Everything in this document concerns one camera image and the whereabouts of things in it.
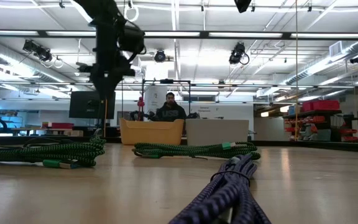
black computer monitor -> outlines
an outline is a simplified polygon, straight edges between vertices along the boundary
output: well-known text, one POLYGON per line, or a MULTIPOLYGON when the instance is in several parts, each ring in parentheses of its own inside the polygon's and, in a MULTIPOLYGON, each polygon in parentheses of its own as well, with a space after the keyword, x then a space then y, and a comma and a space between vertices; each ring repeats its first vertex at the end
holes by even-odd
MULTIPOLYGON (((97 91, 73 91, 70 100, 70 118, 102 118, 104 104, 100 105, 99 93, 97 91)), ((114 119, 114 106, 116 94, 107 100, 107 119, 114 119)))

ceiling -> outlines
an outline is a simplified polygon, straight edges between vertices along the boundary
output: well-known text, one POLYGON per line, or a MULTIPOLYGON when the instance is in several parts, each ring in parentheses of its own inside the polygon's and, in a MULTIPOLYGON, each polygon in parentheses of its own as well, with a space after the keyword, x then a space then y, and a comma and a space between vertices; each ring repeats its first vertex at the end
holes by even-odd
MULTIPOLYGON (((92 30, 86 19, 71 7, 70 1, 63 1, 66 8, 48 7, 42 9, 6 9, 0 8, 0 29, 22 30, 92 30)), ((135 23, 143 30, 173 30, 171 0, 133 0, 139 7, 139 18, 135 23)), ((298 4, 306 9, 309 1, 299 0, 298 4)), ((0 0, 1 6, 58 6, 54 0, 0 0)), ((176 30, 237 30, 237 31, 296 31, 295 0, 255 0, 255 12, 239 14, 232 0, 179 0, 179 20, 176 30), (202 3, 211 10, 201 11, 202 3)), ((299 11, 299 32, 358 32, 358 0, 313 0, 311 12, 299 11), (357 12, 340 12, 355 10, 357 12)), ((76 74, 76 62, 92 64, 95 47, 94 39, 82 39, 78 48, 78 39, 45 39, 33 38, 36 43, 48 47, 54 55, 59 56, 64 64, 61 68, 51 66, 55 72, 75 82, 87 82, 87 74, 76 74)), ((25 38, 0 37, 0 44, 22 55, 25 38)), ((193 82, 217 82, 223 79, 226 83, 265 83, 277 84, 280 75, 287 75, 296 69, 296 42, 291 40, 219 40, 219 39, 180 39, 180 78, 193 82), (243 67, 229 65, 231 50, 238 42, 243 42, 250 56, 250 64, 243 67)), ((313 40, 299 41, 298 64, 300 67, 327 53, 329 46, 336 41, 313 40)), ((146 39, 148 54, 142 56, 143 62, 150 61, 157 50, 164 50, 171 57, 175 55, 173 39, 146 39)), ((167 63, 169 78, 175 78, 173 62, 167 63)), ((335 76, 339 69, 328 69, 319 75, 335 76)), ((128 82, 139 81, 128 78, 128 82)))

person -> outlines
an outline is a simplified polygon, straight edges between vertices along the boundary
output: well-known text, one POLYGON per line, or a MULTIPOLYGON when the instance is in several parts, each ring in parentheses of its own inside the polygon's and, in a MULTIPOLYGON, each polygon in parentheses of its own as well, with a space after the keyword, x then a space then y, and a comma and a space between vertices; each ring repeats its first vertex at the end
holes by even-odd
POLYGON ((175 101, 173 93, 167 93, 165 96, 167 100, 164 105, 157 110, 157 117, 159 121, 174 121, 176 119, 186 119, 186 112, 175 101))

